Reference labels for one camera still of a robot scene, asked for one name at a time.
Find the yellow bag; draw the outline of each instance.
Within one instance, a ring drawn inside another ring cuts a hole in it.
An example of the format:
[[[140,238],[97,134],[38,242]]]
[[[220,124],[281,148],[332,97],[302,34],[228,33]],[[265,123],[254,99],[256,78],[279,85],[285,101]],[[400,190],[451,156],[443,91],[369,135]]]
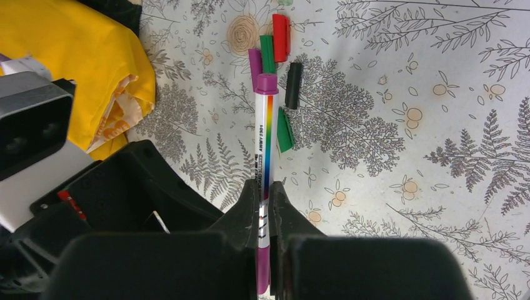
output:
[[[153,110],[153,67],[118,22],[73,0],[17,0],[2,2],[0,28],[0,53],[30,54],[53,79],[77,82],[68,139],[94,159],[123,147],[123,132]]]

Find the green marker cap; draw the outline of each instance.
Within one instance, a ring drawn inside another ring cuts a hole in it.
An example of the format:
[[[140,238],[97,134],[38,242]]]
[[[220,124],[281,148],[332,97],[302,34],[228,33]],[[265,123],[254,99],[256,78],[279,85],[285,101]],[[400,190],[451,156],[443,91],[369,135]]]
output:
[[[285,115],[284,110],[280,107],[278,109],[278,145],[280,152],[285,152],[294,147],[294,134],[289,122],[289,117]]]
[[[260,36],[261,59],[263,62],[263,73],[276,74],[276,64],[274,63],[273,36]]]

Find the red label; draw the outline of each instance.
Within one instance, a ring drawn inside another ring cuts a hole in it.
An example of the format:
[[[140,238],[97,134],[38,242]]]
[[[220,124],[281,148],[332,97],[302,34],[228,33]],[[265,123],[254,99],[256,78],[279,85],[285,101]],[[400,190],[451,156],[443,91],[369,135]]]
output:
[[[64,202],[67,202],[68,204],[70,204],[70,206],[72,206],[72,208],[74,208],[77,211],[77,213],[79,214],[79,217],[82,220],[86,220],[85,214],[83,213],[81,208],[78,206],[78,204],[75,202],[74,198],[70,196],[70,193],[68,191],[60,191],[57,193],[57,196],[59,196],[59,198],[63,200]]]

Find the red cap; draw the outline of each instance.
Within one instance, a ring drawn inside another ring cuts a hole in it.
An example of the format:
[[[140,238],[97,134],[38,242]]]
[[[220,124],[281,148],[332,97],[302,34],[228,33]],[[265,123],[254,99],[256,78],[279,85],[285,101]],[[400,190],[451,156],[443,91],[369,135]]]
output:
[[[272,15],[274,28],[274,62],[283,63],[291,53],[291,24],[289,18],[281,14]]]

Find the black cap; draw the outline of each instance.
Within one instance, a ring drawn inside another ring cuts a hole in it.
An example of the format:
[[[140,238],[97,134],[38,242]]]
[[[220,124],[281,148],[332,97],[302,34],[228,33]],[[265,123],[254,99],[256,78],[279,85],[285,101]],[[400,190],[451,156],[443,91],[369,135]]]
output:
[[[292,62],[289,67],[285,92],[285,106],[289,109],[298,108],[298,95],[300,94],[303,67],[304,65],[300,62]]]

